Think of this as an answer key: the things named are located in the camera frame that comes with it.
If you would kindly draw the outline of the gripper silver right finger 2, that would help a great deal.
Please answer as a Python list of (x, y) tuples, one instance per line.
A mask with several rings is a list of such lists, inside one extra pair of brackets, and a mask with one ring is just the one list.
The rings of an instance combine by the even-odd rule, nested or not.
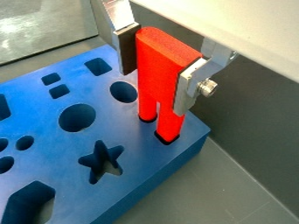
[(199, 95), (210, 97), (218, 88), (211, 76), (222, 71), (239, 54), (214, 40), (204, 38), (200, 52), (203, 58), (196, 59), (180, 72), (172, 110), (178, 116), (186, 114), (196, 102)]

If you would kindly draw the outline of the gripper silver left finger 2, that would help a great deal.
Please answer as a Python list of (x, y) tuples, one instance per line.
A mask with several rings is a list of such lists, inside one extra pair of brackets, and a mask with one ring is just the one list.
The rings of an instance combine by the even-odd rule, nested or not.
[(128, 0), (99, 0), (111, 34), (111, 44), (116, 48), (119, 72), (123, 75), (136, 70), (136, 32), (142, 25), (135, 21)]

